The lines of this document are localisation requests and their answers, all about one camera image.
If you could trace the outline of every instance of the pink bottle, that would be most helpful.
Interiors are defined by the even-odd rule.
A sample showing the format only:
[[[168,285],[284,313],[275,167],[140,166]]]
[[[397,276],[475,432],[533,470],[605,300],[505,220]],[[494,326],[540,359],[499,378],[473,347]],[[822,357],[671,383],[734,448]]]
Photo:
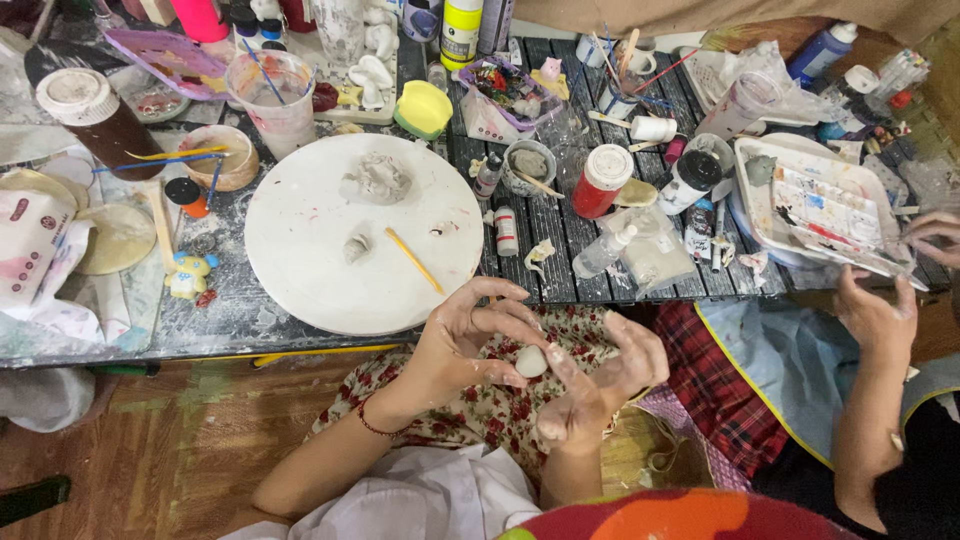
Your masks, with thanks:
[[[216,0],[171,0],[183,31],[203,43],[219,41],[230,32]]]

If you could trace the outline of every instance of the red plaid skirt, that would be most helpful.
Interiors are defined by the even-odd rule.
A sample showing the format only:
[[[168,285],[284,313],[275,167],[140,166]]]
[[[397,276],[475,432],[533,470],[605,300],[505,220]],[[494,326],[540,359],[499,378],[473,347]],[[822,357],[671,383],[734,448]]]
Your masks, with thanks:
[[[670,361],[670,388],[710,443],[747,479],[772,463],[790,435],[727,359],[693,304],[659,306],[653,331]]]

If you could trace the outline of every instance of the white round board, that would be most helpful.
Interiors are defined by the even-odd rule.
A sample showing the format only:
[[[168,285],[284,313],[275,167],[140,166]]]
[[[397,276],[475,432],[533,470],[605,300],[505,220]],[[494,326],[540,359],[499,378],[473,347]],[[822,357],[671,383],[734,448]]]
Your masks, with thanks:
[[[393,158],[413,185],[390,206],[348,202],[341,179],[370,152]],[[444,234],[435,226],[452,222]],[[445,294],[384,233],[393,228]],[[377,134],[336,135],[284,158],[247,210],[247,255],[263,288],[301,321],[326,331],[381,335],[422,324],[473,277],[483,251],[480,207],[464,178],[429,149]],[[348,265],[361,233],[371,252]]]

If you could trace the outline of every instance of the black bottle cap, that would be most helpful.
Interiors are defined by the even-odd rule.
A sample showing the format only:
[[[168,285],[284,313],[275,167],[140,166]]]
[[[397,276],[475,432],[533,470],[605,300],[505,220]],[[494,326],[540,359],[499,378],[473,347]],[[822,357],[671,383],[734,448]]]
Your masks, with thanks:
[[[490,152],[490,155],[487,156],[487,168],[495,172],[500,170],[502,166],[503,158],[498,156],[496,152]]]
[[[699,150],[680,156],[677,172],[687,185],[697,191],[709,191],[723,180],[720,163],[710,154]]]
[[[279,34],[283,32],[283,23],[279,19],[263,19],[260,21],[260,29],[264,32]]]
[[[200,198],[200,187],[189,178],[175,178],[163,187],[167,198],[178,205],[196,203]]]
[[[279,41],[273,41],[273,40],[264,41],[264,42],[260,45],[260,48],[261,48],[261,49],[268,49],[268,50],[271,50],[271,51],[283,51],[284,53],[287,52],[287,48],[286,48],[285,46],[283,46],[283,43],[280,43]]]

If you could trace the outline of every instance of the white bottle cap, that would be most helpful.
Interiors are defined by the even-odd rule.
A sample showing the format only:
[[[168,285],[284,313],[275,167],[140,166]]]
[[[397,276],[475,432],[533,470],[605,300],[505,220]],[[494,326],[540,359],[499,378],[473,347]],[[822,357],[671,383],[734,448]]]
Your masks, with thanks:
[[[628,225],[626,229],[613,235],[613,239],[616,240],[616,243],[620,244],[620,247],[627,247],[627,244],[636,236],[636,227],[633,225]]]
[[[107,77],[85,67],[65,67],[36,86],[36,100],[66,126],[93,126],[120,108]]]
[[[614,191],[634,175],[634,159],[618,144],[601,144],[590,152],[584,176],[597,189]]]
[[[838,22],[830,29],[830,34],[844,43],[853,43],[856,39],[856,23]]]
[[[863,65],[851,67],[847,70],[847,73],[844,73],[843,78],[851,88],[861,94],[869,94],[880,85],[880,78],[876,73]]]

